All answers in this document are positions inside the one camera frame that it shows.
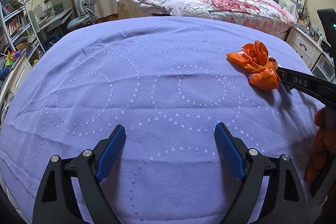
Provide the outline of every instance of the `floral bedspread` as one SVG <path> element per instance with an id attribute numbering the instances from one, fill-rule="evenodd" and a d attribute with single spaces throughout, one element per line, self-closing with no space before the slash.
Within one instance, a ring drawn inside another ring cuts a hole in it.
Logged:
<path id="1" fill-rule="evenodd" d="M 117 0 L 149 13 L 183 16 L 189 7 L 206 9 L 211 18 L 280 34 L 295 24 L 294 17 L 273 0 Z"/>

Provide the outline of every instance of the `white nightstand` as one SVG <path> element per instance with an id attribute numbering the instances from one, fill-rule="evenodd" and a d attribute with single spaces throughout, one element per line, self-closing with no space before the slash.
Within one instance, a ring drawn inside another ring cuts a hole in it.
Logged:
<path id="1" fill-rule="evenodd" d="M 296 26 L 291 28 L 286 42 L 298 53 L 310 70 L 323 53 L 317 42 Z"/>

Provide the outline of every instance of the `orange plastic bag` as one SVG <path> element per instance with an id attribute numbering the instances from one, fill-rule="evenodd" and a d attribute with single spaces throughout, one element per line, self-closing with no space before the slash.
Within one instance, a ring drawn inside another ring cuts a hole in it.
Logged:
<path id="1" fill-rule="evenodd" d="M 249 83 L 263 91 L 277 89 L 281 81 L 276 73 L 277 61 L 268 57 L 266 46 L 256 40 L 248 43 L 239 52 L 230 52 L 226 55 L 229 61 L 239 64 L 249 72 Z"/>

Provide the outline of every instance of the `silver screw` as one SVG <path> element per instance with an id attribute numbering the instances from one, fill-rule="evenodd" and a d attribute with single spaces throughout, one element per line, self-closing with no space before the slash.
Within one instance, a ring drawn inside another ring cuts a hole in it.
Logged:
<path id="1" fill-rule="evenodd" d="M 249 153 L 250 153 L 252 156 L 256 156 L 256 155 L 258 154 L 258 151 L 252 148 L 252 149 L 249 150 Z"/>
<path id="2" fill-rule="evenodd" d="M 90 149 L 84 150 L 84 152 L 83 152 L 83 156 L 84 156 L 84 157 L 88 157 L 88 156 L 90 156 L 91 154 L 92 154 L 92 151 L 91 151 Z"/>
<path id="3" fill-rule="evenodd" d="M 290 159 L 290 157 L 289 157 L 287 154 L 283 154 L 283 155 L 282 155 L 282 158 L 283 158 L 284 160 L 289 160 L 289 159 Z"/>
<path id="4" fill-rule="evenodd" d="M 57 155 L 51 157 L 52 162 L 58 161 L 59 157 Z"/>

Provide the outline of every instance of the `blue gripper pad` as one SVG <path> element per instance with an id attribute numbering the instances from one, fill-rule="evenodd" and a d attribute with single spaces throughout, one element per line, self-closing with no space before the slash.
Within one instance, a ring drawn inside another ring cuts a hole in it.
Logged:
<path id="1" fill-rule="evenodd" d="M 246 176 L 243 159 L 229 136 L 226 134 L 224 128 L 219 123 L 215 128 L 215 141 L 217 148 L 225 158 L 226 165 L 230 169 L 231 174 L 242 181 Z"/>
<path id="2" fill-rule="evenodd" d="M 99 182 L 109 176 L 112 166 L 116 162 L 119 152 L 125 144 L 125 140 L 125 128 L 120 126 L 98 160 L 96 179 Z"/>

